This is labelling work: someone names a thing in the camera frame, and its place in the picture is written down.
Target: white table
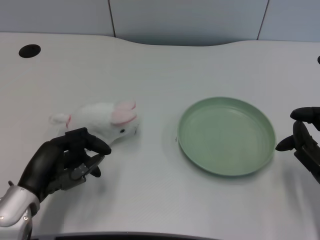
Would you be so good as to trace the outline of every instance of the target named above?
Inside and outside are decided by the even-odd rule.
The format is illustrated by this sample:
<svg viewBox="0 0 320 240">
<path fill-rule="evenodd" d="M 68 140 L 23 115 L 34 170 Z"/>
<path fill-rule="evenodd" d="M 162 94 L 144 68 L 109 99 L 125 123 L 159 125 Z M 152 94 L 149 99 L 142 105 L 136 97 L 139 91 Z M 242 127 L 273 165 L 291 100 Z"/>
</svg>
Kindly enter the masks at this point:
<svg viewBox="0 0 320 240">
<path fill-rule="evenodd" d="M 25 59 L 21 47 L 37 44 Z M 136 99 L 143 121 L 115 142 L 101 178 L 56 192 L 33 218 L 35 235 L 157 232 L 223 240 L 315 240 L 320 185 L 276 152 L 254 175 L 214 176 L 189 162 L 177 122 L 194 102 L 237 98 L 262 110 L 281 140 L 289 115 L 320 106 L 320 43 L 243 41 L 220 46 L 142 45 L 107 36 L 0 33 L 0 192 L 55 137 L 52 113 L 93 102 Z M 317 140 L 317 132 L 309 127 Z"/>
</svg>

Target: pink inner ear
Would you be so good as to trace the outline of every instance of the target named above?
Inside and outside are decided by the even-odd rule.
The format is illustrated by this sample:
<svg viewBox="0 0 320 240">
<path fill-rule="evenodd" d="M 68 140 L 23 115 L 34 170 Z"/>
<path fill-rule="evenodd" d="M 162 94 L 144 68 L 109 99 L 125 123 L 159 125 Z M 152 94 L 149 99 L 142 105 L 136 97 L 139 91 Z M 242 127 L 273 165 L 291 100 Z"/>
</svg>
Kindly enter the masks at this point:
<svg viewBox="0 0 320 240">
<path fill-rule="evenodd" d="M 136 108 L 136 101 L 122 101 L 115 105 L 117 110 L 132 110 Z"/>
<path fill-rule="evenodd" d="M 124 111 L 116 109 L 111 114 L 111 123 L 113 125 L 124 125 L 137 117 L 137 114 L 133 111 Z"/>
</svg>

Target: green plate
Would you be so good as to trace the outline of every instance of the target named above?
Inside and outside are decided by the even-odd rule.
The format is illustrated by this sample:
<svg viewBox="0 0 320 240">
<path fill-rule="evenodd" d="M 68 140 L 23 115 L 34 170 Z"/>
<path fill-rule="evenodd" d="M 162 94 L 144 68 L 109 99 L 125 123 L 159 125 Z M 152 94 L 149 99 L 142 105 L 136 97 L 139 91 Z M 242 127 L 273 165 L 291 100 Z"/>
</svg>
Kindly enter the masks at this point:
<svg viewBox="0 0 320 240">
<path fill-rule="evenodd" d="M 183 114 L 178 140 L 188 158 L 211 173 L 253 173 L 273 157 L 275 131 L 254 106 L 228 97 L 204 99 Z"/>
</svg>

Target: stuffed animal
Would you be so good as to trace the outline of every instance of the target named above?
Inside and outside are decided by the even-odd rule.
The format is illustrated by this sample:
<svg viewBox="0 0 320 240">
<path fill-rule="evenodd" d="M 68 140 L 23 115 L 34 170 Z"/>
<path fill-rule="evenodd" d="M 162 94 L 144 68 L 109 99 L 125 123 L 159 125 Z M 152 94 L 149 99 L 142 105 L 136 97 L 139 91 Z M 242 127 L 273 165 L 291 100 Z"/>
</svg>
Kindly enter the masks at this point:
<svg viewBox="0 0 320 240">
<path fill-rule="evenodd" d="M 67 131 L 87 128 L 88 132 L 107 144 L 137 131 L 139 121 L 135 101 L 95 103 L 80 107 L 72 114 L 55 114 L 49 118 L 51 124 L 64 124 Z"/>
</svg>

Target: robotic hand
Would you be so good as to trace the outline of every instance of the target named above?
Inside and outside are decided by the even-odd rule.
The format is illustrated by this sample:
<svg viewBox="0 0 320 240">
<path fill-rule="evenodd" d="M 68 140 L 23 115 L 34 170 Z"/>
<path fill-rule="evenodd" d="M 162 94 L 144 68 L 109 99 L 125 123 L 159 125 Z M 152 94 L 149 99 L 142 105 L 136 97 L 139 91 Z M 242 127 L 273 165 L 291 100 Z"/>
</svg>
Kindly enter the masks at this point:
<svg viewBox="0 0 320 240">
<path fill-rule="evenodd" d="M 98 154 L 90 157 L 85 149 Z M 40 203 L 55 191 L 83 184 L 88 174 L 100 177 L 98 165 L 110 153 L 110 147 L 86 128 L 45 142 L 18 184 L 9 181 L 9 189 L 0 199 L 0 240 L 30 239 L 32 217 L 39 211 Z"/>
<path fill-rule="evenodd" d="M 294 156 L 320 184 L 320 147 L 303 123 L 313 124 L 320 131 L 320 107 L 298 108 L 290 117 L 296 120 L 293 124 L 293 135 L 279 142 L 275 149 L 281 152 L 295 149 Z"/>
</svg>

